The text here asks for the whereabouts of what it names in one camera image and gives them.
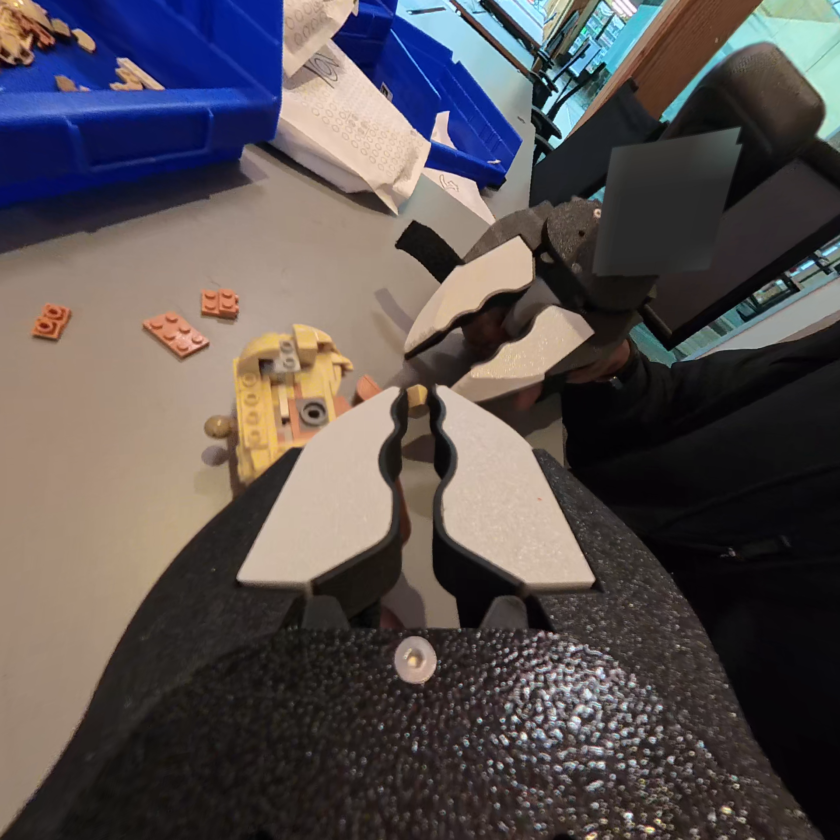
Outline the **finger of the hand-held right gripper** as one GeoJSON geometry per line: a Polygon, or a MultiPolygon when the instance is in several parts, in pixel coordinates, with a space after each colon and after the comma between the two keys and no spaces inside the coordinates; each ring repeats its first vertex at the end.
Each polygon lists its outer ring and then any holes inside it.
{"type": "Polygon", "coordinates": [[[504,343],[489,360],[475,365],[452,387],[473,403],[518,393],[543,382],[545,375],[592,335],[593,328],[578,313],[549,306],[528,331],[504,343]]]}
{"type": "Polygon", "coordinates": [[[496,299],[517,300],[533,283],[533,254],[515,235],[485,254],[454,268],[416,316],[403,357],[411,360],[436,344],[496,299]]]}

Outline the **blue plastic bin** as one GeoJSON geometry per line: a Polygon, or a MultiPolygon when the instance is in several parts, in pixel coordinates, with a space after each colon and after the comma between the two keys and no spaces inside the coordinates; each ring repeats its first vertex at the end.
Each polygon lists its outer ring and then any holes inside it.
{"type": "Polygon", "coordinates": [[[2,93],[2,207],[234,161],[273,136],[282,2],[41,3],[165,90],[2,93]]]}
{"type": "Polygon", "coordinates": [[[522,139],[451,49],[406,21],[397,2],[359,2],[333,42],[431,149],[427,166],[479,189],[502,187],[522,139]]]}

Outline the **tan and brown brick model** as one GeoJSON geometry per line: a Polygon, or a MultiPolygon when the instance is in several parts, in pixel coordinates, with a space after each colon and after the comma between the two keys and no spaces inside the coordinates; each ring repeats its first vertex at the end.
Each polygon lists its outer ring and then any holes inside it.
{"type": "Polygon", "coordinates": [[[206,436],[225,441],[234,499],[283,455],[379,394],[380,386],[363,375],[351,399],[341,395],[353,371],[333,339],[306,324],[266,332],[246,344],[233,362],[232,412],[211,416],[204,425],[206,436]]]}

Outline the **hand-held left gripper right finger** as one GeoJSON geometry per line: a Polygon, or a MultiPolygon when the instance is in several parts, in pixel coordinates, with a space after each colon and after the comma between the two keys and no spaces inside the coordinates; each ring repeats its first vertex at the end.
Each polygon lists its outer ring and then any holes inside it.
{"type": "Polygon", "coordinates": [[[429,401],[441,537],[515,592],[590,590],[595,575],[530,443],[446,386],[429,401]]]}

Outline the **black office chair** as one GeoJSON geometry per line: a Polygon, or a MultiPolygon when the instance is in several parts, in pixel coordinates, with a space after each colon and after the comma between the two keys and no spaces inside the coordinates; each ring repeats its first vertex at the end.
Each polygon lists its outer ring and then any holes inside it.
{"type": "Polygon", "coordinates": [[[673,350],[839,233],[838,143],[818,137],[825,103],[770,43],[742,48],[699,81],[661,140],[739,129],[710,267],[656,283],[644,322],[673,350]]]}

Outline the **grey desk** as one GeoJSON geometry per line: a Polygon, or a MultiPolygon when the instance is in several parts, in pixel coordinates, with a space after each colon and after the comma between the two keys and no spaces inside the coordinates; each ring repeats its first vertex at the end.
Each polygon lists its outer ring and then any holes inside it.
{"type": "Polygon", "coordinates": [[[204,435],[232,360],[267,331],[331,334],[387,383],[434,289],[394,243],[410,220],[460,254],[487,227],[422,176],[398,215],[267,144],[235,161],[2,209],[2,829],[67,745],[149,589],[231,499],[204,435]],[[201,316],[201,291],[239,297],[201,316]],[[46,303],[72,310],[33,338],[46,303]],[[143,330],[209,339],[179,360],[143,330]]]}

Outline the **wooden pillar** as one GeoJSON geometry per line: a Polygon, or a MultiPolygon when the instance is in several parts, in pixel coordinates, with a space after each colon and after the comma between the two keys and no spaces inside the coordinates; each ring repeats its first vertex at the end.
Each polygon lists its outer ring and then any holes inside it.
{"type": "Polygon", "coordinates": [[[760,1],[667,1],[571,130],[583,128],[628,80],[658,119],[760,5],[760,1]]]}

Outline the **small reddish brown plate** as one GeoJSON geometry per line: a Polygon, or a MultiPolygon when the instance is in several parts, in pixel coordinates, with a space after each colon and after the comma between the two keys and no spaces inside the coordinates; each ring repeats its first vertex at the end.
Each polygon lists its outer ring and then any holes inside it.
{"type": "Polygon", "coordinates": [[[72,310],[55,303],[46,303],[37,316],[30,335],[33,338],[58,341],[72,317],[72,310]]]}

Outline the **reddish brown flat plate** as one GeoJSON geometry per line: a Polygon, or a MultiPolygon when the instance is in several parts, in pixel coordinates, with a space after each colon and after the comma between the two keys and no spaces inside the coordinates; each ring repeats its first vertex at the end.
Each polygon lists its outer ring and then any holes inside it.
{"type": "Polygon", "coordinates": [[[187,359],[209,346],[209,339],[174,311],[144,320],[143,330],[179,360],[187,359]]]}

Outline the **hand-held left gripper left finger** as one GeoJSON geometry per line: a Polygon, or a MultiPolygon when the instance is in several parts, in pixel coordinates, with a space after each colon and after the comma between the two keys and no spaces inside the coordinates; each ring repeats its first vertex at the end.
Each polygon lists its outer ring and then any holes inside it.
{"type": "Polygon", "coordinates": [[[407,399],[384,389],[300,450],[237,572],[241,585],[386,592],[402,565],[397,488],[407,399]]]}

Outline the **pile of loose bricks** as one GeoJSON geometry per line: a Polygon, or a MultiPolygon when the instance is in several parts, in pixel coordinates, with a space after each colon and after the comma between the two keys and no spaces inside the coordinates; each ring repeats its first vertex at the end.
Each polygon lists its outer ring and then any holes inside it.
{"type": "Polygon", "coordinates": [[[41,2],[1,2],[2,93],[164,91],[131,58],[41,2]]]}

